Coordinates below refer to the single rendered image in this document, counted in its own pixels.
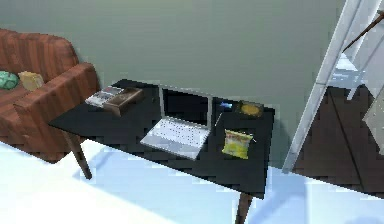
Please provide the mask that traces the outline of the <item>black table with brown legs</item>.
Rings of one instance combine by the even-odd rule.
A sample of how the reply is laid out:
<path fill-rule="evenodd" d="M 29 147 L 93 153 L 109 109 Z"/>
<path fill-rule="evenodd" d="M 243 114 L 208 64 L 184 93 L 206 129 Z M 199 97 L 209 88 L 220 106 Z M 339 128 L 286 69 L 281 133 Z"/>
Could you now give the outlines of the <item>black table with brown legs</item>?
<path fill-rule="evenodd" d="M 238 101 L 212 96 L 211 133 L 197 158 L 192 160 L 139 142 L 160 120 L 161 86 L 126 79 L 115 85 L 140 88 L 144 91 L 144 99 L 121 117 L 82 103 L 51 120 L 49 125 L 236 190 L 240 193 L 241 205 L 235 224 L 244 222 L 247 212 L 243 207 L 248 206 L 254 197 L 262 199 L 265 195 L 275 110 L 265 107 L 260 117 L 252 117 L 237 111 Z M 231 103 L 232 109 L 220 107 L 221 102 Z M 227 129 L 254 137 L 249 146 L 248 159 L 222 152 Z"/>

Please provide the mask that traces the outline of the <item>brown striped sofa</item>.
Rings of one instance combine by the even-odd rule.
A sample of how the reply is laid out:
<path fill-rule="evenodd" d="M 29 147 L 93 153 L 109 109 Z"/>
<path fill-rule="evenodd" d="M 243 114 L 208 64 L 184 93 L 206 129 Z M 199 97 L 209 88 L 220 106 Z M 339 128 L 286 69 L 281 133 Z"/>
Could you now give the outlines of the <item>brown striped sofa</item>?
<path fill-rule="evenodd" d="M 46 162 L 70 152 L 63 132 L 49 122 L 100 89 L 94 66 L 81 63 L 62 37 L 0 29 L 0 71 L 32 72 L 43 85 L 0 90 L 0 141 Z"/>

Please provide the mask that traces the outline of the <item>silver open laptop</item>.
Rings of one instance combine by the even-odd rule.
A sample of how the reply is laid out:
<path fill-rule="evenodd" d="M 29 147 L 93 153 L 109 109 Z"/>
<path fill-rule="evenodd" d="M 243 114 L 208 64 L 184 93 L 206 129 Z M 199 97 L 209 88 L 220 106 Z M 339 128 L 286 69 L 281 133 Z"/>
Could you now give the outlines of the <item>silver open laptop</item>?
<path fill-rule="evenodd" d="M 159 98 L 161 119 L 140 143 L 195 160 L 211 132 L 213 97 L 160 87 Z"/>

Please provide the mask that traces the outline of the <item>grey white book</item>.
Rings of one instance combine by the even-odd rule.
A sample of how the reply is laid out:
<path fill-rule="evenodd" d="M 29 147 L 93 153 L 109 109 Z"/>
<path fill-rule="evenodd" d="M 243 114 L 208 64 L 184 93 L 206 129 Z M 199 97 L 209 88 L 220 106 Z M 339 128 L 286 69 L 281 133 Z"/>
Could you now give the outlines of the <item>grey white book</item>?
<path fill-rule="evenodd" d="M 85 102 L 89 105 L 93 105 L 96 107 L 103 107 L 103 104 L 110 100 L 115 95 L 121 93 L 123 91 L 122 88 L 107 86 L 106 88 L 94 93 L 92 96 L 88 97 Z"/>

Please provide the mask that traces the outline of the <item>green patterned cushion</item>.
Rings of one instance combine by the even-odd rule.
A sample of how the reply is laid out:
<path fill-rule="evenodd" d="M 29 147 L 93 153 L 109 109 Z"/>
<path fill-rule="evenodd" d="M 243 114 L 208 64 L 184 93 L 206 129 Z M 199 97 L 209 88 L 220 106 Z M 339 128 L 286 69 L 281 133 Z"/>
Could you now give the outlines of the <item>green patterned cushion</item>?
<path fill-rule="evenodd" d="M 15 88 L 19 83 L 17 75 L 7 72 L 0 71 L 0 89 L 11 90 Z"/>

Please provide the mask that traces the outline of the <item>white framed room door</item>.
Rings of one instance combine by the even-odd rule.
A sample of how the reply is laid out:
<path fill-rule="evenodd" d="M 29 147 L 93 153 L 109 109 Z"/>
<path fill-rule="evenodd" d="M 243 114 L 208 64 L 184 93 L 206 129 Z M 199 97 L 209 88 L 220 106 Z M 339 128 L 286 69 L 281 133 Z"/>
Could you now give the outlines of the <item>white framed room door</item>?
<path fill-rule="evenodd" d="M 384 87 L 384 0 L 343 0 L 282 170 L 384 198 L 384 155 L 363 118 Z"/>

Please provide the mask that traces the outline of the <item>yellow cushion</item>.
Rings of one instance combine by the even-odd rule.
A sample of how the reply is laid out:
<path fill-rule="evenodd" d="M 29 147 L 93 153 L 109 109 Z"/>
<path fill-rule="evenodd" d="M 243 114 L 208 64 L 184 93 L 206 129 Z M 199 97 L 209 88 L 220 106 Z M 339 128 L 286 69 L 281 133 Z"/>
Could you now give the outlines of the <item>yellow cushion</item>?
<path fill-rule="evenodd" d="M 34 91 L 44 85 L 43 77 L 40 74 L 23 71 L 19 73 L 20 81 L 25 89 Z"/>

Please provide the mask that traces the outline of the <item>dark bowl with yellow contents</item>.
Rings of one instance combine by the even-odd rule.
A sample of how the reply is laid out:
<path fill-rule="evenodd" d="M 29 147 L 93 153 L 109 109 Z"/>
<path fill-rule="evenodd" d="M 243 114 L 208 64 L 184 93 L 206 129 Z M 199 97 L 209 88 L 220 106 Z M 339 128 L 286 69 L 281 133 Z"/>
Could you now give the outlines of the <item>dark bowl with yellow contents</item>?
<path fill-rule="evenodd" d="M 254 116 L 254 117 L 260 117 L 263 114 L 263 110 L 264 110 L 263 104 L 247 102 L 247 101 L 240 101 L 237 106 L 237 111 L 239 113 L 242 113 L 248 116 Z"/>

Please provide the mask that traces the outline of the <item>yellow snack bag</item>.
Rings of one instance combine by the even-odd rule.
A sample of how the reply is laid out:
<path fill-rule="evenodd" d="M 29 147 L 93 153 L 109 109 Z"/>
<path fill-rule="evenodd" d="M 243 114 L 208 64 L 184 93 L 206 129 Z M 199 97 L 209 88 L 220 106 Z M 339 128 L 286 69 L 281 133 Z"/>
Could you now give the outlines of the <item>yellow snack bag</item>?
<path fill-rule="evenodd" d="M 225 130 L 225 142 L 222 152 L 241 159 L 247 159 L 249 146 L 252 140 L 252 135 Z"/>

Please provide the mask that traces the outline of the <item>brown box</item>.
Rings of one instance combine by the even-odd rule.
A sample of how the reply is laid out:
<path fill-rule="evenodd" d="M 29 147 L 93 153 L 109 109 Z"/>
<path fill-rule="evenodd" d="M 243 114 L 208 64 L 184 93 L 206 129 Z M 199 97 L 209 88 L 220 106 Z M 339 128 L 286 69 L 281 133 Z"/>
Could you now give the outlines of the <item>brown box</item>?
<path fill-rule="evenodd" d="M 129 87 L 115 95 L 103 104 L 106 111 L 121 117 L 131 107 L 138 104 L 144 98 L 144 91 L 140 88 Z"/>

